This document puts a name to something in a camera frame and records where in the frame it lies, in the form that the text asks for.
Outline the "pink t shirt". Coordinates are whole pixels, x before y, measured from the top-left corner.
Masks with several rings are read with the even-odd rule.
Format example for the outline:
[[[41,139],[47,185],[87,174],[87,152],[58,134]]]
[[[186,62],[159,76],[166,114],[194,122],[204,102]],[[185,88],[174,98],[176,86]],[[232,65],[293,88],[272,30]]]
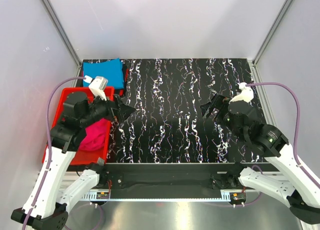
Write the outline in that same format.
[[[88,126],[85,129],[86,137],[82,140],[79,150],[92,152],[103,148],[107,134],[107,123],[106,119],[101,119]]]

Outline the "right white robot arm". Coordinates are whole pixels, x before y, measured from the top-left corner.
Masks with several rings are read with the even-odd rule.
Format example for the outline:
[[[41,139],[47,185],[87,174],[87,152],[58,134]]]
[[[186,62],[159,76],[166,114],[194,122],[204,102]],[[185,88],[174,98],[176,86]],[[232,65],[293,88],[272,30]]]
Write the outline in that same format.
[[[320,190],[298,166],[292,145],[277,127],[261,122],[248,102],[233,101],[220,94],[201,105],[200,109],[205,119],[217,110],[215,120],[219,124],[225,125],[252,152],[256,151],[288,180],[283,183],[244,164],[234,163],[227,173],[213,178],[214,186],[256,189],[283,203],[299,220],[309,225],[319,224]]]

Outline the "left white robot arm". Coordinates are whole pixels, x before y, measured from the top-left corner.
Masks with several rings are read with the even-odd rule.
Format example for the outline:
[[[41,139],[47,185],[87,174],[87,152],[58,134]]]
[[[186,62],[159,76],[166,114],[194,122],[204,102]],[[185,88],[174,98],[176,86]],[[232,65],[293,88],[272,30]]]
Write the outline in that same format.
[[[59,192],[64,175],[87,135],[86,128],[101,119],[122,123],[135,112],[116,94],[113,100],[96,96],[89,102],[83,91],[70,93],[62,110],[49,132],[45,159],[33,191],[24,206],[13,210],[10,217],[24,228],[63,229],[81,197],[93,187],[103,188],[108,183],[104,165],[90,163],[75,182]]]

